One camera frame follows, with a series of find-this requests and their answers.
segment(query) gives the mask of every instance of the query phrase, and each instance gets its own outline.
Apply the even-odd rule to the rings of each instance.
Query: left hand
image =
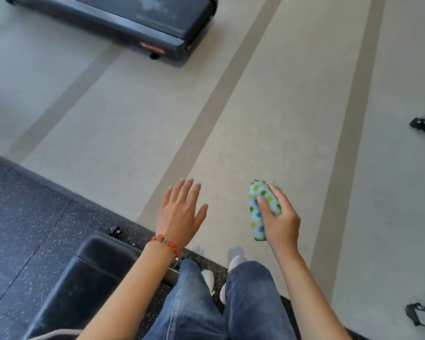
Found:
[[[197,183],[189,194],[193,179],[181,179],[175,188],[165,192],[156,224],[156,235],[162,234],[181,250],[197,233],[206,218],[208,205],[204,204],[195,216],[201,184]]]

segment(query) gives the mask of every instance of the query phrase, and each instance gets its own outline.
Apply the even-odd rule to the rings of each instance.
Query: bracelet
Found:
[[[178,249],[173,244],[173,242],[171,242],[170,240],[167,240],[164,235],[159,234],[157,236],[153,236],[151,238],[150,242],[151,241],[159,241],[159,242],[163,242],[163,243],[168,244],[168,246],[175,252],[176,257],[179,259],[179,251],[178,251]]]

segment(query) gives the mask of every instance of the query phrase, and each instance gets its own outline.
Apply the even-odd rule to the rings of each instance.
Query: white sneaker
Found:
[[[232,269],[234,269],[236,266],[238,266],[241,263],[246,262],[247,259],[241,255],[237,255],[233,258],[233,260],[230,262],[230,266],[228,266],[228,273],[230,273],[230,271]],[[225,305],[225,286],[227,285],[227,283],[225,283],[222,288],[220,289],[220,301]]]
[[[214,295],[214,273],[210,270],[204,270],[202,271],[202,275],[206,282],[206,285],[208,285],[209,293],[211,294],[211,296]]]

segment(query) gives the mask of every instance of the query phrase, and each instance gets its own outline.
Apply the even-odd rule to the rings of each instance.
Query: floor stripe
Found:
[[[372,0],[310,270],[331,302],[386,0]]]
[[[5,154],[5,157],[21,164],[107,68],[115,62],[123,50],[123,47],[116,44],[109,45],[73,84],[47,108],[44,114],[17,139]]]
[[[266,0],[264,3],[192,129],[145,205],[137,223],[153,229],[156,224],[160,200],[165,190],[180,178],[187,177],[192,170],[281,1]]]

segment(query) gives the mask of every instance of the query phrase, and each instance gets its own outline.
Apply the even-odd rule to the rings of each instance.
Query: treadmill foot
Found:
[[[9,4],[14,4],[14,0],[5,0],[6,2],[8,2]]]

